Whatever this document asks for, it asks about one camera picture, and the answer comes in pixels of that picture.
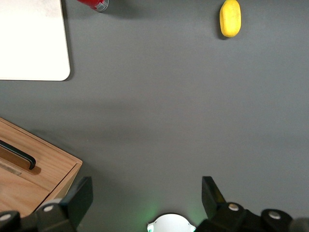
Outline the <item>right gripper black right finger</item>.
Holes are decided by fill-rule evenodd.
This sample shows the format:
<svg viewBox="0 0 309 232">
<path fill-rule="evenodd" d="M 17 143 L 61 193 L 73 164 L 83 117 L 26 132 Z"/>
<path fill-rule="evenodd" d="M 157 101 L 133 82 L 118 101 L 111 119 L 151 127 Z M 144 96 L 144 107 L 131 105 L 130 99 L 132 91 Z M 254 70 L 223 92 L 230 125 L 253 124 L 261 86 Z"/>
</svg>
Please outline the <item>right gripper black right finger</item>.
<svg viewBox="0 0 309 232">
<path fill-rule="evenodd" d="M 278 209 L 256 215 L 238 203 L 227 202 L 210 176 L 202 177 L 201 198 L 207 219 L 196 232 L 300 232 L 302 219 Z"/>
</svg>

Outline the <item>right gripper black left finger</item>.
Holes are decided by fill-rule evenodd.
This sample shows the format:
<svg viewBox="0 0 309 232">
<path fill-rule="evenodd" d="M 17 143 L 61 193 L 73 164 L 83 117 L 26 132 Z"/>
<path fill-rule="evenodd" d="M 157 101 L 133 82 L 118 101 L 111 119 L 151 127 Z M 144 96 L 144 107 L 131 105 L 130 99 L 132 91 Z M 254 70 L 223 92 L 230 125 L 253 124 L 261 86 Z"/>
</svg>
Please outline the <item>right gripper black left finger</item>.
<svg viewBox="0 0 309 232">
<path fill-rule="evenodd" d="M 93 202 L 92 178 L 83 177 L 62 199 L 44 203 L 21 217 L 18 211 L 0 213 L 2 232 L 75 232 Z"/>
</svg>

